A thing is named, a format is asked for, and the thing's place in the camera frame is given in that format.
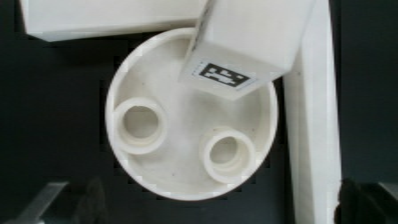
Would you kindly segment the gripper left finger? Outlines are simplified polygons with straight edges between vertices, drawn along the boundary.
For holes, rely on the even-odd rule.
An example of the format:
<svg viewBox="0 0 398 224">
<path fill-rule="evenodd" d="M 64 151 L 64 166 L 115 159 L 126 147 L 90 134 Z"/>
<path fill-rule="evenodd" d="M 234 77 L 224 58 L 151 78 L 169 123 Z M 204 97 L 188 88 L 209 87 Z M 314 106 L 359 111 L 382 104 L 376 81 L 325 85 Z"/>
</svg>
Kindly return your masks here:
<svg viewBox="0 0 398 224">
<path fill-rule="evenodd" d="M 5 224 L 110 224 L 101 180 L 50 182 Z"/>
</svg>

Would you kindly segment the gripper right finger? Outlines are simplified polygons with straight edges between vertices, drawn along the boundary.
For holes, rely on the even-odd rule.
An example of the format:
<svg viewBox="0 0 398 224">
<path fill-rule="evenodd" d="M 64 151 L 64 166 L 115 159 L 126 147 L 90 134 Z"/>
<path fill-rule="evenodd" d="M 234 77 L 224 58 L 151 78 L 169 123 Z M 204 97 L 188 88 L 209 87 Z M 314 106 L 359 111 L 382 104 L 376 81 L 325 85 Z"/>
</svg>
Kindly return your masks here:
<svg viewBox="0 0 398 224">
<path fill-rule="evenodd" d="M 336 224 L 398 224 L 398 183 L 344 179 L 337 201 Z"/>
</svg>

